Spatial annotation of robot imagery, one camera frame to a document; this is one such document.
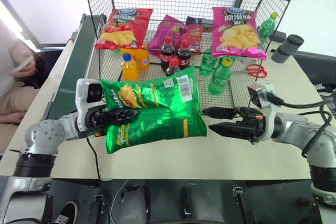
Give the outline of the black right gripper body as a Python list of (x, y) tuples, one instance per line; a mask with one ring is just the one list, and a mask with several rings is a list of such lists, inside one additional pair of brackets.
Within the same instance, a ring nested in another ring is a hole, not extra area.
[(259, 143), (258, 138), (265, 132), (265, 117), (255, 108), (237, 108), (237, 114), (242, 118), (237, 121), (238, 137), (251, 143)]

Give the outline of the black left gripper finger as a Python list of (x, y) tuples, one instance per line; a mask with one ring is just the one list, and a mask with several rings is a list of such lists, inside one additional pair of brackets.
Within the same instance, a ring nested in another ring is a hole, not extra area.
[(103, 123), (106, 125), (126, 124), (139, 115), (138, 110), (120, 108), (103, 113)]

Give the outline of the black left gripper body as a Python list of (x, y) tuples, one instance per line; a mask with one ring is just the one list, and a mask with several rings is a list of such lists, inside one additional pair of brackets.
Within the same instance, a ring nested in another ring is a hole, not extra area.
[(106, 105), (98, 105), (88, 109), (85, 117), (85, 137), (94, 135), (95, 137), (106, 136), (107, 115)]

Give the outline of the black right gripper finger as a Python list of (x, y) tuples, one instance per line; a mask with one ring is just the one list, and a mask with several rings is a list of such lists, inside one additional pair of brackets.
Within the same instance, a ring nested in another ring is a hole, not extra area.
[(218, 106), (203, 109), (202, 114), (214, 119), (234, 119), (240, 117), (236, 109)]
[(248, 139), (248, 128), (238, 123), (217, 123), (208, 126), (210, 130), (214, 131), (215, 133), (223, 136), (223, 137), (231, 137), (231, 138), (238, 138), (242, 140)]

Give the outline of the person's bare hand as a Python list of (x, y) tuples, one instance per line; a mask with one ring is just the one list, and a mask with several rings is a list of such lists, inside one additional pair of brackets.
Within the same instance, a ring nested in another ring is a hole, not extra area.
[(17, 66), (9, 73), (11, 77), (21, 78), (31, 76), (36, 70), (35, 59), (33, 56), (28, 57), (23, 63)]

